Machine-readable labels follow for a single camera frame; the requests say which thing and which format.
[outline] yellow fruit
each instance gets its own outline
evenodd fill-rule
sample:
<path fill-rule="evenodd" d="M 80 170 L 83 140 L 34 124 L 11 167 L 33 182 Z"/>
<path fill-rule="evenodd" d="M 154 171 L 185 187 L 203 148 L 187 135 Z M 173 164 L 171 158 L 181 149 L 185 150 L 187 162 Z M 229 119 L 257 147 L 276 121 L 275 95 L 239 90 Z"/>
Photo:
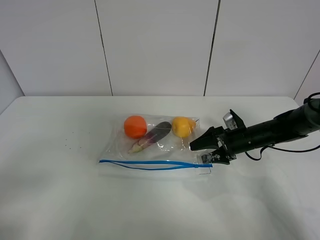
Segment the yellow fruit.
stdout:
<path fill-rule="evenodd" d="M 196 122 L 184 116 L 177 116 L 172 120 L 172 131 L 180 138 L 188 137 L 196 127 Z"/>

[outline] eggplant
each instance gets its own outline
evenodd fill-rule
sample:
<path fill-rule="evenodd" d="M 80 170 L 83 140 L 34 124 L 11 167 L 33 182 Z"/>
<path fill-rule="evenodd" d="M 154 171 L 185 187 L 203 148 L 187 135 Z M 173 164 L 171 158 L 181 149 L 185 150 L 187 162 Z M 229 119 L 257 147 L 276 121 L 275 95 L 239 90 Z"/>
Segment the eggplant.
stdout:
<path fill-rule="evenodd" d="M 156 142 L 163 139 L 171 131 L 171 123 L 168 121 L 160 122 L 149 132 L 146 133 L 142 138 L 136 141 L 132 148 L 128 151 L 129 154 L 141 152 L 143 149 L 155 144 Z"/>

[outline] black robotic arm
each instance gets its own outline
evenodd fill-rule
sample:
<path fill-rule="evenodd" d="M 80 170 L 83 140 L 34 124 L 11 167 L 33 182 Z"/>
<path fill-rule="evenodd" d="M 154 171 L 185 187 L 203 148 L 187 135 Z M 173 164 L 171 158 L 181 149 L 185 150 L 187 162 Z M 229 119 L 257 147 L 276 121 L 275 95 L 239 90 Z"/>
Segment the black robotic arm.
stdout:
<path fill-rule="evenodd" d="M 203 163 L 229 165 L 231 160 L 237 158 L 236 154 L 258 148 L 262 148 L 262 152 L 268 147 L 274 148 L 278 143 L 305 138 L 309 133 L 320 130 L 320 98 L 312 98 L 316 95 L 320 95 L 320 92 L 306 98 L 303 106 L 250 127 L 246 127 L 243 120 L 230 109 L 223 117 L 227 129 L 222 126 L 210 127 L 201 137 L 190 143 L 190 149 L 216 149 L 201 157 Z"/>

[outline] table surface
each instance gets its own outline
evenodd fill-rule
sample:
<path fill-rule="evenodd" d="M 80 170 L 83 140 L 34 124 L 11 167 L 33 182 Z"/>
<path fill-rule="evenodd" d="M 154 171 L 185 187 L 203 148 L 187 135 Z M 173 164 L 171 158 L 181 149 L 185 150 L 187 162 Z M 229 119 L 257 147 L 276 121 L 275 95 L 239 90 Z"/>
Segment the table surface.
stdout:
<path fill-rule="evenodd" d="M 229 109 L 250 126 L 297 107 L 288 97 L 20 97 L 0 115 L 0 239 L 319 239 L 319 152 L 239 154 L 205 175 L 97 164 L 123 114 L 200 117 L 204 132 Z"/>

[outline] clear plastic bag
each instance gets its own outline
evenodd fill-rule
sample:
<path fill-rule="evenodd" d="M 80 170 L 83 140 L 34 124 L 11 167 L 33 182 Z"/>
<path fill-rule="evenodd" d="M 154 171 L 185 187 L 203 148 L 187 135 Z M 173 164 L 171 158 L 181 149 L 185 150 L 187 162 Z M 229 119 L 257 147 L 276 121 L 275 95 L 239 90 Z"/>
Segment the clear plastic bag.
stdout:
<path fill-rule="evenodd" d="M 201 135 L 199 130 L 197 117 L 143 114 L 119 117 L 113 123 L 109 143 L 99 162 L 140 170 L 207 168 L 204 173 L 210 173 L 212 165 L 203 164 L 200 153 L 190 150 L 190 142 Z"/>

